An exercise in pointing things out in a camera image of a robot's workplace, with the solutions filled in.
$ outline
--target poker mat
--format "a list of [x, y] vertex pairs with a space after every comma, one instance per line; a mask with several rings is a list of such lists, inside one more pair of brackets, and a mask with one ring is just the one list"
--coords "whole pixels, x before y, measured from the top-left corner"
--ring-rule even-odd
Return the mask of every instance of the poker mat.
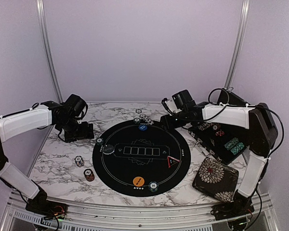
[[158, 121], [134, 120], [114, 125], [94, 146], [96, 174], [109, 188], [136, 197], [171, 190], [188, 172], [191, 154], [176, 130], [165, 131]]

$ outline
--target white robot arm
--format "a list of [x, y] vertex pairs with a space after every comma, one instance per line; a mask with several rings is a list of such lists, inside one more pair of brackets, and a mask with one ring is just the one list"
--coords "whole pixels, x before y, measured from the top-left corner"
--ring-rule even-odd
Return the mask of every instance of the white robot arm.
[[85, 116], [84, 108], [88, 110], [85, 101], [72, 94], [62, 104], [47, 101], [18, 113], [0, 116], [0, 178], [29, 199], [31, 206], [27, 206], [27, 210], [47, 213], [53, 203], [46, 201], [47, 194], [41, 187], [8, 162], [3, 153], [2, 143], [18, 134], [49, 125], [55, 125], [60, 132], [65, 131], [65, 142], [92, 139], [93, 124], [78, 122]]
[[[271, 110], [264, 103], [256, 106], [208, 102], [196, 104], [187, 90], [173, 95], [172, 100], [164, 99], [162, 104], [170, 113], [161, 117], [164, 129], [178, 128], [189, 122], [197, 125], [198, 122], [206, 121], [235, 125], [248, 131], [248, 138], [244, 143], [249, 146], [250, 158], [242, 183], [233, 197], [233, 205], [221, 209], [225, 211], [230, 208], [230, 212], [221, 215], [220, 210], [215, 217], [219, 219], [242, 215], [242, 211], [246, 211], [251, 204], [250, 199], [266, 171], [270, 152], [278, 136]], [[218, 206], [213, 207], [213, 210], [218, 210]]]

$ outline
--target lavender backdrop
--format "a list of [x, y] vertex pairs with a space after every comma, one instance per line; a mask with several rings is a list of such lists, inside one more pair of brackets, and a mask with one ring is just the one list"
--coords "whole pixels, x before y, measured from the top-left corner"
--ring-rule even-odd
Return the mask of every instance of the lavender backdrop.
[[251, 1], [233, 86], [250, 103], [268, 103], [284, 122], [284, 144], [261, 189], [269, 191], [282, 230], [289, 230], [289, 0]]
[[[36, 2], [0, 0], [0, 115], [55, 100], [37, 18]], [[46, 131], [4, 143], [11, 163], [27, 173]], [[0, 181], [0, 221], [10, 189]]]
[[240, 0], [45, 0], [63, 98], [160, 102], [194, 99], [225, 83]]

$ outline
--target white marble surface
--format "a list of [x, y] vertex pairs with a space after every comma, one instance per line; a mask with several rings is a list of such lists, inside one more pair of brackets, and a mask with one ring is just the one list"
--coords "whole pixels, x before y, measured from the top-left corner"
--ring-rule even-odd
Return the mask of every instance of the white marble surface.
[[[138, 117], [136, 109], [141, 109], [153, 120], [159, 121], [166, 112], [159, 103], [90, 103], [84, 121], [94, 124], [95, 138], [105, 130], [125, 120]], [[30, 174], [30, 178], [39, 184], [50, 197], [102, 205], [130, 206], [181, 206], [217, 202], [192, 187], [192, 181], [205, 156], [195, 146], [196, 141], [179, 128], [191, 150], [191, 165], [186, 177], [170, 191], [151, 197], [132, 197], [120, 194], [108, 188], [97, 176], [92, 164], [94, 140], [64, 143], [57, 138], [58, 131], [53, 129], [47, 139]], [[83, 167], [77, 167], [74, 158], [81, 155], [85, 161]], [[242, 156], [230, 166], [239, 171], [239, 181], [244, 175], [246, 164]], [[86, 181], [83, 171], [93, 170], [95, 180]]]

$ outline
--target floral patterned bag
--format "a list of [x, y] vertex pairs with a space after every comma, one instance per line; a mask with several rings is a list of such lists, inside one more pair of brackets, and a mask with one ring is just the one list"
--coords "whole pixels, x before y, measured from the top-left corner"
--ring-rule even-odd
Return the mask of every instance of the floral patterned bag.
[[236, 190], [239, 172], [211, 158], [202, 162], [193, 187], [222, 202], [231, 202]]

